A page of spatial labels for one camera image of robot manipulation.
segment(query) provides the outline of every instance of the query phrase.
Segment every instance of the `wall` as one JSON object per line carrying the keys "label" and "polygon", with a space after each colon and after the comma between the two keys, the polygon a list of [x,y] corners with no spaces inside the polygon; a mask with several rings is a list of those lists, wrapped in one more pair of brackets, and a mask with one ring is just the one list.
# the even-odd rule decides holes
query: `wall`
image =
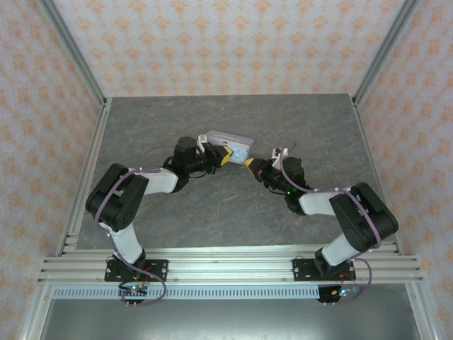
{"label": "wall", "polygon": [[361,114],[404,250],[421,255],[446,339],[453,336],[452,98],[453,7],[422,0]]}
{"label": "wall", "polygon": [[107,96],[353,94],[403,0],[56,0]]}
{"label": "wall", "polygon": [[53,255],[98,105],[36,0],[0,3],[0,329],[17,339]]}

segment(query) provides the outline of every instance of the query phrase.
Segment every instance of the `purple cable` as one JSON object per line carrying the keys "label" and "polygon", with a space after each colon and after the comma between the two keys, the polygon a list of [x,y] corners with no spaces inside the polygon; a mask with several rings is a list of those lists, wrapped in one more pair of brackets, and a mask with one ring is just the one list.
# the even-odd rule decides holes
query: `purple cable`
{"label": "purple cable", "polygon": [[367,285],[365,286],[365,288],[363,288],[357,295],[354,295],[352,298],[348,299],[348,300],[344,300],[344,301],[338,301],[336,302],[336,305],[339,305],[339,304],[342,304],[344,305],[345,303],[348,303],[348,302],[351,302],[355,299],[357,299],[359,296],[363,296],[363,294],[365,294],[365,292],[367,291],[367,289],[371,286],[371,281],[373,279],[373,272],[372,272],[372,269],[371,269],[371,266],[369,264],[369,262],[361,257],[356,257],[355,260],[358,260],[358,261],[361,261],[363,262],[364,264],[367,265],[368,267],[368,272],[369,272],[369,278],[368,278],[368,283]]}
{"label": "purple cable", "polygon": [[[296,142],[292,142],[292,143],[293,143],[293,145],[290,148],[288,147],[288,152],[293,150],[294,147],[296,146]],[[281,147],[280,148],[282,154],[283,154],[283,150],[285,148],[286,147]],[[280,169],[282,170],[282,174],[283,174],[284,178],[289,182],[289,184],[291,184],[295,188],[299,189],[300,191],[303,191],[305,193],[332,193],[334,191],[337,191],[339,193],[346,194],[351,199],[351,201],[354,202],[354,204],[359,208],[360,212],[362,213],[363,217],[366,219],[369,227],[371,228],[371,230],[373,232],[373,235],[376,238],[376,245],[374,246],[374,248],[379,248],[381,246],[381,236],[379,235],[376,226],[374,225],[373,221],[369,217],[368,212],[363,208],[363,206],[360,204],[358,199],[356,197],[354,197],[354,195],[352,193],[350,193],[348,190],[345,190],[345,189],[342,189],[342,188],[339,188],[337,190],[336,189],[333,189],[333,190],[328,190],[328,189],[322,189],[322,190],[321,189],[314,189],[314,190],[311,190],[311,189],[302,188],[301,186],[298,186],[295,182],[293,182],[289,178],[289,176],[286,174],[285,168],[283,167],[283,159],[284,159],[284,157],[280,157]]]}
{"label": "purple cable", "polygon": [[[160,147],[155,147],[153,149],[150,149],[148,152],[151,152],[155,149],[159,149]],[[158,169],[146,169],[145,172],[157,172]],[[139,171],[137,170],[130,170],[128,171],[126,174],[124,174],[124,176],[122,176],[113,186],[112,188],[110,189],[110,191],[108,192],[108,194],[105,196],[104,200],[102,201],[101,205],[99,206],[99,209],[98,209],[98,212],[96,213],[95,217],[94,217],[94,222],[96,223],[96,225],[98,225],[104,232],[105,232],[105,229],[102,228],[101,224],[99,223],[99,218],[101,217],[101,213],[102,213],[102,210],[105,208],[105,205],[107,204],[108,200],[110,200],[110,198],[112,197],[113,193],[115,192],[115,190],[120,186],[120,184],[129,176],[135,174],[135,173],[138,173],[140,174],[140,172],[143,172],[142,169],[140,169]],[[129,262],[126,261],[126,259],[124,257],[122,257],[122,255],[118,252],[118,249],[112,239],[112,237],[110,236],[110,233],[107,233],[107,236],[109,237],[110,239],[110,243],[112,244],[112,247],[113,247],[113,251],[115,252],[115,255],[126,265],[128,266],[129,268],[135,270],[135,271],[138,271],[139,273],[142,273],[144,275],[147,275],[149,276],[150,278],[154,278],[156,279],[158,282],[160,282],[162,284],[162,286],[164,287],[164,291],[162,292],[162,294],[157,297],[156,299],[153,299],[153,300],[150,300],[150,301],[146,301],[146,302],[142,302],[140,304],[134,304],[135,307],[143,307],[143,306],[146,306],[146,305],[150,305],[152,303],[156,303],[160,300],[162,300],[164,298],[164,296],[167,294],[167,286],[164,282],[164,280],[162,280],[160,277],[158,277],[157,275],[154,275],[153,273],[149,273],[147,271],[144,271],[143,269],[140,269],[132,264],[130,264]],[[123,292],[123,294],[121,295],[121,302],[126,304],[126,307],[129,305],[129,303],[125,300],[125,294],[130,292],[131,290],[126,290]]]}

